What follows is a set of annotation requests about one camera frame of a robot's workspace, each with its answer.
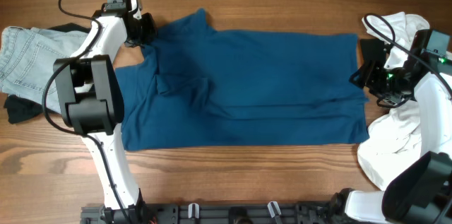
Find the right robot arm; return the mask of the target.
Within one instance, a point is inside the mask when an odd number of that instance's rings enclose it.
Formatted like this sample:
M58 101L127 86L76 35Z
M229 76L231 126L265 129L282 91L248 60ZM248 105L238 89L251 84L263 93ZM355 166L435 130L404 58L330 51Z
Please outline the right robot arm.
M450 36L418 30L400 68L368 60L350 77L367 87L382 107L415 100L420 108L420 159L382 192L343 189L328 204L329 223L451 222L451 59Z

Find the blue polo shirt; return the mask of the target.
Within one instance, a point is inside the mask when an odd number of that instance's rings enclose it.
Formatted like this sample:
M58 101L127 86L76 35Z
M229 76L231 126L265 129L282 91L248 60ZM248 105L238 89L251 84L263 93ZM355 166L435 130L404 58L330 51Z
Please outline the blue polo shirt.
M206 12L160 28L116 70L128 151L361 143L357 36L216 30Z

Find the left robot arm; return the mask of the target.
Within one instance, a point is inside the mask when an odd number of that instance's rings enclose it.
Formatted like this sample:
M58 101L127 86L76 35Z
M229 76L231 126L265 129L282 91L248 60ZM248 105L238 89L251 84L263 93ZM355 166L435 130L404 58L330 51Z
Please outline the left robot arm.
M157 37L155 21L139 0L106 0L89 20L90 32L69 58L54 62L45 89L56 86L64 132L80 136L99 175L104 204L84 209L82 223L151 223L121 139L124 101L113 68L122 45Z

